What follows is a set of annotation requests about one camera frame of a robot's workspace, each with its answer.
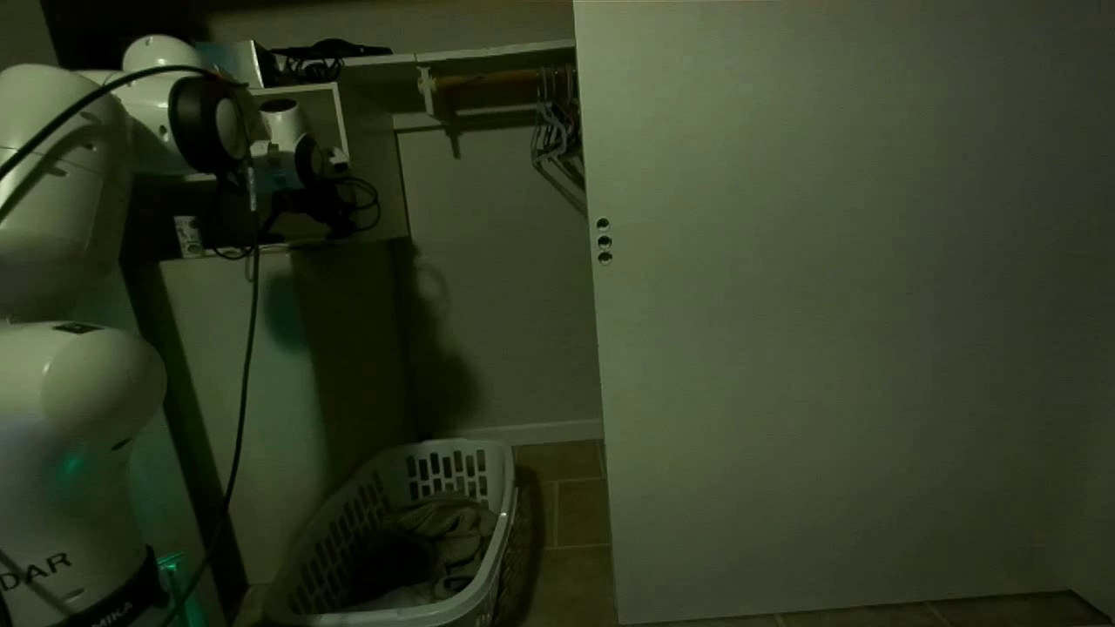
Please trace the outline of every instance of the baseboard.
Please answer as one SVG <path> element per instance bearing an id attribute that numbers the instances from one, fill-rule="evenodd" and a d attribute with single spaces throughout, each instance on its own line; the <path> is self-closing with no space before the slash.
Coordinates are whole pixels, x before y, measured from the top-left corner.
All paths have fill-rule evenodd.
<path id="1" fill-rule="evenodd" d="M 520 446 L 523 444 L 575 442 L 578 440 L 603 440 L 604 425 L 600 421 L 566 421 L 536 425 L 491 426 L 445 431 L 438 433 L 438 437 L 498 440 L 512 446 Z"/>

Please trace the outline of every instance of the door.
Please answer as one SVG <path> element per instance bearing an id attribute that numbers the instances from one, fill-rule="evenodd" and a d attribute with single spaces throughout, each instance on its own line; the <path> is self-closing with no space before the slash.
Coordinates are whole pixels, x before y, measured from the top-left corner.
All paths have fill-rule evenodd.
<path id="1" fill-rule="evenodd" d="M 1109 9 L 576 3 L 622 623 L 1067 587 Z"/>

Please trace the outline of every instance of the tile floor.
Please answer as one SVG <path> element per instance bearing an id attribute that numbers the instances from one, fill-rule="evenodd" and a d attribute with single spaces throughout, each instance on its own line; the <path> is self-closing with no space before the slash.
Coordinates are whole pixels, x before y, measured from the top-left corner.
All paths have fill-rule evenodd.
<path id="1" fill-rule="evenodd" d="M 597 441 L 515 448 L 521 493 L 541 521 L 544 550 L 533 596 L 506 627 L 613 627 L 603 445 Z M 932 601 L 662 624 L 661 627 L 1078 627 L 1107 617 L 1072 592 Z"/>

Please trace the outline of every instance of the cloth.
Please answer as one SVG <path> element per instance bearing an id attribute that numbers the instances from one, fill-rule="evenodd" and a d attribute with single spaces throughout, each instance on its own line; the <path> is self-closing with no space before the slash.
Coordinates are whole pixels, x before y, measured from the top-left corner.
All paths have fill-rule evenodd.
<path id="1" fill-rule="evenodd" d="M 495 513 L 463 494 L 435 494 L 387 517 L 384 527 L 427 548 L 430 595 L 443 600 L 464 590 L 479 572 Z"/>

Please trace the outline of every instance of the white laundry basket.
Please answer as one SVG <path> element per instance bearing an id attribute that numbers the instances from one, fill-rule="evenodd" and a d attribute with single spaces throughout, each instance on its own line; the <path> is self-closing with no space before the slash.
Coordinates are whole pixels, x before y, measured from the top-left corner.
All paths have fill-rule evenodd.
<path id="1" fill-rule="evenodd" d="M 271 623 L 320 627 L 488 627 L 515 512 L 515 462 L 502 442 L 433 440 L 384 451 L 307 525 L 263 601 Z M 449 599 L 400 609 L 339 611 L 369 531 L 384 515 L 438 492 L 462 492 L 500 515 L 479 572 Z M 394 568 L 385 563 L 382 568 Z"/>

